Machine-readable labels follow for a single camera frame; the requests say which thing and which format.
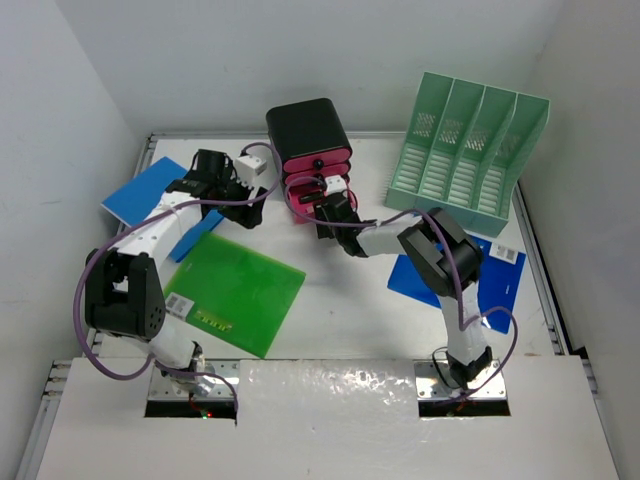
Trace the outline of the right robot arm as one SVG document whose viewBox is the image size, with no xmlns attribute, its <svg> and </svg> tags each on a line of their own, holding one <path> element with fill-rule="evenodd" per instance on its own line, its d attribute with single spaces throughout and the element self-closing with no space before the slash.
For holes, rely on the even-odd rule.
<svg viewBox="0 0 640 480">
<path fill-rule="evenodd" d="M 446 356 L 457 387 L 465 389 L 487 368 L 492 350 L 482 331 L 478 283 L 484 256 L 478 244 L 443 209 L 390 220 L 362 221 L 336 193 L 314 205 L 317 234 L 334 239 L 350 256 L 404 255 L 436 295 L 447 332 Z"/>
</svg>

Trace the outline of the green file organizer rack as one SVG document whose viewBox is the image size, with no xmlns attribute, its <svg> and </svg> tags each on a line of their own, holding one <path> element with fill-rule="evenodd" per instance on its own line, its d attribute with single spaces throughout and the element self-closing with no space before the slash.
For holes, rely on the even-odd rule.
<svg viewBox="0 0 640 480">
<path fill-rule="evenodd" d="M 498 237 L 549 116 L 545 98 L 424 73 L 385 206 L 439 207 L 464 229 Z"/>
</svg>

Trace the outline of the pink middle drawer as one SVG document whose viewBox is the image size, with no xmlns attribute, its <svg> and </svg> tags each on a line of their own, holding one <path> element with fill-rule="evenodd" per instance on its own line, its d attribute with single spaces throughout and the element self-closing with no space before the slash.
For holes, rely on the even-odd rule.
<svg viewBox="0 0 640 480">
<path fill-rule="evenodd" d="M 334 165 L 325 165 L 320 170 L 311 169 L 311 170 L 305 170 L 301 172 L 286 174 L 283 176 L 283 184 L 291 185 L 295 180 L 298 180 L 300 178 L 326 178 L 326 177 L 331 177 L 336 175 L 345 176 L 349 174 L 350 170 L 351 170 L 351 164 L 348 162 L 334 164 Z"/>
</svg>

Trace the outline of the pink black highlighter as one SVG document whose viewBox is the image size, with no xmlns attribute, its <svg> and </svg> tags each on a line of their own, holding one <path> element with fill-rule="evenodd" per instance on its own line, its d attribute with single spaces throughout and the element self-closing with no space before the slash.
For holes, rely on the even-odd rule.
<svg viewBox="0 0 640 480">
<path fill-rule="evenodd" d="M 307 195 L 303 195 L 299 197 L 299 203 L 301 205 L 314 203 L 324 198 L 324 194 L 321 192 L 313 192 Z"/>
</svg>

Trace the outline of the light blue notebook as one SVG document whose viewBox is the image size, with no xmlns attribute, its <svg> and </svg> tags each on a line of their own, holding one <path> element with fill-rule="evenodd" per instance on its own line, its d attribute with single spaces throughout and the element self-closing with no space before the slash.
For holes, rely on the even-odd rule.
<svg viewBox="0 0 640 480">
<path fill-rule="evenodd" d="M 101 205 L 121 223 L 127 226 L 138 224 L 150 215 L 166 187 L 186 173 L 183 166 L 169 157 L 163 157 L 106 197 Z M 199 238 L 222 221 L 223 217 L 217 211 L 210 211 L 198 225 L 184 234 L 169 258 L 176 263 L 181 262 Z"/>
</svg>

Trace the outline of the dark blue clipboard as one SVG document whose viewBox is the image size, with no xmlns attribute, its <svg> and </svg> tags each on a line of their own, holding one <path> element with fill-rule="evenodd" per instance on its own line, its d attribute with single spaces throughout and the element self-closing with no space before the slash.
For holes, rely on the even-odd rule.
<svg viewBox="0 0 640 480">
<path fill-rule="evenodd" d="M 526 253 L 471 236 L 484 255 L 478 287 L 478 302 L 482 312 L 502 306 L 512 311 L 520 285 Z M 439 308 L 440 303 L 420 279 L 406 255 L 399 255 L 387 282 L 387 288 L 424 304 Z"/>
</svg>

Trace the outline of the green plastic folder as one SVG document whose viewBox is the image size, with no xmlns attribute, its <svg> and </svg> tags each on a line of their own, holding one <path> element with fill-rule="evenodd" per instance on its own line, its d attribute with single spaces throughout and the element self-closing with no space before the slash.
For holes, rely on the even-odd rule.
<svg viewBox="0 0 640 480">
<path fill-rule="evenodd" d="M 305 279 L 301 270 L 206 233 L 167 283 L 166 310 L 264 358 Z"/>
</svg>

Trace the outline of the pink drawer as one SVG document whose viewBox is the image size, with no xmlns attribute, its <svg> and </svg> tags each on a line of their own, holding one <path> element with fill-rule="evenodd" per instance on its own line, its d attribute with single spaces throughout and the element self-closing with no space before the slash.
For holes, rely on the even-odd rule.
<svg viewBox="0 0 640 480">
<path fill-rule="evenodd" d="M 311 169 L 311 170 L 305 170 L 301 172 L 286 174 L 283 176 L 283 184 L 291 185 L 295 180 L 298 180 L 300 178 L 326 178 L 326 177 L 331 177 L 336 175 L 345 176 L 349 174 L 350 170 L 351 170 L 351 164 L 348 162 L 334 164 L 334 165 L 325 165 L 320 170 Z"/>
<path fill-rule="evenodd" d="M 314 204 L 316 202 L 301 205 L 299 203 L 299 197 L 313 192 L 321 192 L 324 194 L 325 198 L 326 195 L 324 192 L 324 179 L 325 178 L 300 178 L 298 180 L 295 180 L 291 185 L 286 185 L 285 198 L 288 201 L 290 209 L 293 212 L 294 221 L 296 223 L 306 223 L 308 222 L 308 218 L 314 218 Z M 350 200 L 351 206 L 357 209 L 357 197 L 355 193 L 350 189 L 349 181 L 347 179 L 345 180 L 348 183 L 348 190 L 343 194 Z"/>
<path fill-rule="evenodd" d="M 307 153 L 284 160 L 283 170 L 287 174 L 321 170 L 327 166 L 345 163 L 350 159 L 351 155 L 352 151 L 349 148 Z"/>
</svg>

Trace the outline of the black pink drawer organizer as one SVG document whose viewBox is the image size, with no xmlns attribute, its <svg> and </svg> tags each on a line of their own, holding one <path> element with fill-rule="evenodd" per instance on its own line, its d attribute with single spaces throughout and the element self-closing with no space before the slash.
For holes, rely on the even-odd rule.
<svg viewBox="0 0 640 480">
<path fill-rule="evenodd" d="M 316 98 L 271 108 L 266 113 L 268 136 L 280 160 L 307 153 L 349 148 L 351 144 L 329 98 Z"/>
</svg>

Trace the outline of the pink bottom drawer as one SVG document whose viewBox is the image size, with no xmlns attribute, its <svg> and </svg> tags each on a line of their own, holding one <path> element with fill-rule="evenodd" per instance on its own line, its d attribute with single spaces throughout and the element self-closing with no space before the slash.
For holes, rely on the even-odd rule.
<svg viewBox="0 0 640 480">
<path fill-rule="evenodd" d="M 313 192 L 321 192 L 324 194 L 325 198 L 326 195 L 324 192 L 324 179 L 325 178 L 300 178 L 298 180 L 295 180 L 291 185 L 286 185 L 285 198 L 288 201 L 290 209 L 293 212 L 294 221 L 296 223 L 306 223 L 308 222 L 308 218 L 314 218 L 314 204 L 316 202 L 301 205 L 299 203 L 299 197 Z M 357 197 L 355 193 L 350 189 L 349 181 L 347 179 L 345 180 L 348 183 L 348 190 L 343 194 L 350 200 L 351 206 L 357 209 Z"/>
</svg>

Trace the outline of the pink top drawer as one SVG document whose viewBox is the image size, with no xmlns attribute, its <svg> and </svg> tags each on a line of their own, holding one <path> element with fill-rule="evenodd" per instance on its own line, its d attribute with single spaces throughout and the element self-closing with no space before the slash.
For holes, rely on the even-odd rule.
<svg viewBox="0 0 640 480">
<path fill-rule="evenodd" d="M 345 163 L 350 159 L 351 155 L 352 151 L 349 148 L 307 153 L 284 160 L 283 170 L 287 174 L 321 170 L 327 166 Z"/>
</svg>

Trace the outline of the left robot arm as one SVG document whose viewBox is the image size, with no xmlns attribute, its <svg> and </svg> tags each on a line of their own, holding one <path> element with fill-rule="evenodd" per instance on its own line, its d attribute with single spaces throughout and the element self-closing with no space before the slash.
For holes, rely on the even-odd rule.
<svg viewBox="0 0 640 480">
<path fill-rule="evenodd" d="M 72 303 L 75 331 L 129 340 L 176 380 L 199 377 L 202 349 L 167 323 L 158 267 L 211 211 L 246 229 L 258 226 L 272 192 L 259 183 L 266 169 L 266 160 L 246 150 L 237 157 L 198 150 L 141 222 L 88 255 Z"/>
</svg>

